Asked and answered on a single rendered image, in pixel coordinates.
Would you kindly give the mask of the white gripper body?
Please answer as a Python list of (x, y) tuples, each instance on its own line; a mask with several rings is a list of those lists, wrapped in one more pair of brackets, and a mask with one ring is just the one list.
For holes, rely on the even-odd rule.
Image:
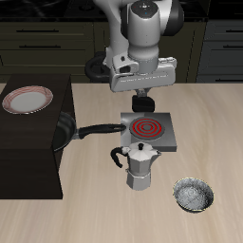
[(177, 60), (159, 58), (158, 67), (151, 73), (139, 73), (139, 64), (126, 59), (126, 64), (116, 59), (110, 69), (110, 89), (113, 92), (145, 89), (171, 85), (176, 80)]

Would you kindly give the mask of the dark grey stove plate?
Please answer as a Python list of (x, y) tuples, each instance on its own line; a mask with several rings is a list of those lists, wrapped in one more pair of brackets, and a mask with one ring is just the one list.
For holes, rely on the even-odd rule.
[(121, 146), (145, 142), (160, 152), (176, 152), (177, 143), (169, 113), (121, 113)]

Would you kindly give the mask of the silver moka pot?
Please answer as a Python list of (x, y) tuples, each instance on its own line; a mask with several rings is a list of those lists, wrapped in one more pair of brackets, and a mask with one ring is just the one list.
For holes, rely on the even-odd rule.
[(129, 146), (116, 147), (111, 151), (110, 156), (115, 164), (122, 168), (118, 154), (127, 157), (127, 185), (136, 191), (147, 189), (151, 184), (151, 166), (161, 152), (142, 141), (131, 143)]

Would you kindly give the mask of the black frying pan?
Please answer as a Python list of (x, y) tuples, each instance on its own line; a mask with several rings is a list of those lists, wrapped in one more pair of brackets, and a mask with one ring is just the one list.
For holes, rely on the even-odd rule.
[(65, 148), (72, 140), (82, 140), (90, 134), (109, 134), (126, 129), (124, 124), (96, 124), (78, 128), (75, 120), (65, 112), (61, 112), (57, 122), (52, 147), (55, 152)]

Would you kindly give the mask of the dark grey kitchen cupboards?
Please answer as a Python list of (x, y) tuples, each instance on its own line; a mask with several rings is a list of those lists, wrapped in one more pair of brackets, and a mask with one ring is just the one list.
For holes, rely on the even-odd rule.
[(243, 20), (214, 20), (206, 25), (196, 81), (243, 83)]

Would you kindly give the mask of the dark olive kitchen cupboards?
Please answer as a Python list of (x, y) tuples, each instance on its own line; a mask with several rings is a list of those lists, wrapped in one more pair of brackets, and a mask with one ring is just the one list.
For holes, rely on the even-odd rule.
[[(186, 22), (178, 34), (159, 40), (159, 55), (178, 61), (178, 83), (196, 80), (205, 27)], [(73, 83), (87, 83), (86, 62), (109, 45), (106, 22), (2, 22), (0, 83), (13, 73), (68, 73)]]

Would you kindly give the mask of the white plate with red rings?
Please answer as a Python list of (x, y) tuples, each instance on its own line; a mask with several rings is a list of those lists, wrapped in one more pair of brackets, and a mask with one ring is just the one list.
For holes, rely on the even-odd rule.
[(23, 86), (11, 91), (2, 101), (2, 107), (10, 114), (28, 115), (46, 108), (54, 98), (44, 86)]

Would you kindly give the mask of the grey speckled bowl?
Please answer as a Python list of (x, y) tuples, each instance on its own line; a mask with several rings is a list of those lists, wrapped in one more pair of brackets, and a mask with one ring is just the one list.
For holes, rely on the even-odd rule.
[(193, 214), (205, 211), (215, 200), (212, 188), (198, 178), (178, 180), (173, 187), (173, 196), (182, 210)]

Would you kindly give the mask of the black kitchen counter top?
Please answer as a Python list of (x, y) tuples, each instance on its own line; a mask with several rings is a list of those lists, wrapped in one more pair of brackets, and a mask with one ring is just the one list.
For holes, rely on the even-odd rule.
[[(243, 20), (243, 0), (178, 0), (185, 22)], [(0, 22), (106, 22), (93, 0), (0, 0)]]

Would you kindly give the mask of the dark wooden cabinet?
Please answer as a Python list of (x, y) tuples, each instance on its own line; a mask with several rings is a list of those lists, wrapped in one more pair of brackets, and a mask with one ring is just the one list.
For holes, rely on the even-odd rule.
[[(53, 100), (29, 115), (5, 111), (2, 101), (13, 90), (39, 85)], [(61, 199), (59, 167), (62, 153), (52, 141), (60, 113), (74, 116), (68, 74), (13, 74), (0, 94), (0, 199)]]

